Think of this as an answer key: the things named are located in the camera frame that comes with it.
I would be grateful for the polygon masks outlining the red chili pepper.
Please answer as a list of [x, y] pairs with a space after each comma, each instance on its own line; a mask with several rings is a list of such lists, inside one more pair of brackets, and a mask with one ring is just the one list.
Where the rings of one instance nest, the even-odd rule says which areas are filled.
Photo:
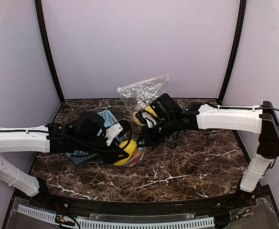
[[133, 158], [132, 163], [133, 163], [133, 164], [136, 164], [136, 163], [140, 162], [140, 161], [142, 160], [143, 156], [144, 156], [143, 150], [140, 150], [140, 151], [135, 155], [135, 157]]

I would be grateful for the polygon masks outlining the small blue zip bag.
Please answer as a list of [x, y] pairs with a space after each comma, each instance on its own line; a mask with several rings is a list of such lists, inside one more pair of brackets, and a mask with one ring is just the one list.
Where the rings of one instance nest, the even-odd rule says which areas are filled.
[[144, 157], [145, 149], [143, 147], [138, 147], [132, 154], [131, 158], [124, 165], [126, 167], [132, 167], [142, 160]]

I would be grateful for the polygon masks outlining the yellow lemon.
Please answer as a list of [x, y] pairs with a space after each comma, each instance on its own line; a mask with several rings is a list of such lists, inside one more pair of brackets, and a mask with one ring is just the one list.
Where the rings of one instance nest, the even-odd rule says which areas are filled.
[[156, 113], [154, 112], [154, 110], [150, 107], [150, 106], [147, 106], [145, 111], [147, 111], [151, 116], [157, 118], [158, 116], [156, 115]]

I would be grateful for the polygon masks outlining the large pink zip bag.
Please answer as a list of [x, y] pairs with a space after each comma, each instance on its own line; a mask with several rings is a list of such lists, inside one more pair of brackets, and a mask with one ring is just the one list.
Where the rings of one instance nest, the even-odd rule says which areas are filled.
[[147, 108], [152, 101], [167, 93], [169, 80], [169, 74], [158, 75], [118, 87], [117, 93], [128, 112], [133, 115], [134, 112]]

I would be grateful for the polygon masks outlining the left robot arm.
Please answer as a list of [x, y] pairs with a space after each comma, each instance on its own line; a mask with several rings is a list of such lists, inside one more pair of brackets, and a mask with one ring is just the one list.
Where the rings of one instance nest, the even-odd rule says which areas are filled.
[[27, 128], [0, 127], [0, 180], [29, 197], [48, 193], [44, 180], [32, 177], [12, 165], [2, 154], [10, 152], [73, 153], [84, 151], [98, 153], [106, 161], [116, 163], [128, 157], [125, 149], [131, 145], [129, 138], [124, 146], [118, 146], [115, 138], [132, 134], [126, 120], [105, 126], [98, 113], [82, 112], [76, 120], [66, 124], [47, 124]]

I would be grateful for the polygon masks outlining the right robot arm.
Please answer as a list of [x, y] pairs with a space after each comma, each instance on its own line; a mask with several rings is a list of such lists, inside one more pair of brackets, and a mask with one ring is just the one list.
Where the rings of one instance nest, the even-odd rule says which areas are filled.
[[239, 183], [244, 192], [254, 191], [279, 156], [278, 109], [269, 101], [250, 107], [189, 103], [181, 108], [168, 94], [162, 94], [149, 108], [134, 113], [135, 120], [143, 125], [141, 147], [164, 143], [168, 136], [188, 130], [226, 129], [258, 134], [257, 151]]

